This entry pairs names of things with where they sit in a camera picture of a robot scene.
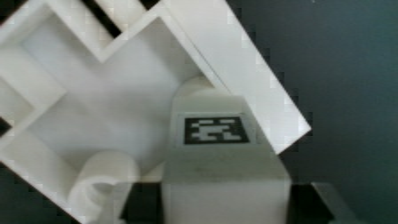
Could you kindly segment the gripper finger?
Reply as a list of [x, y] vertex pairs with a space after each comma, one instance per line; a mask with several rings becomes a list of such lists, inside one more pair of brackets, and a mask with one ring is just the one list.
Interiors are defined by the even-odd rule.
[[322, 203], [333, 215], [333, 220], [328, 224], [370, 224], [358, 218], [358, 215], [344, 200], [344, 197], [333, 184], [324, 182], [313, 182], [312, 186], [315, 188]]

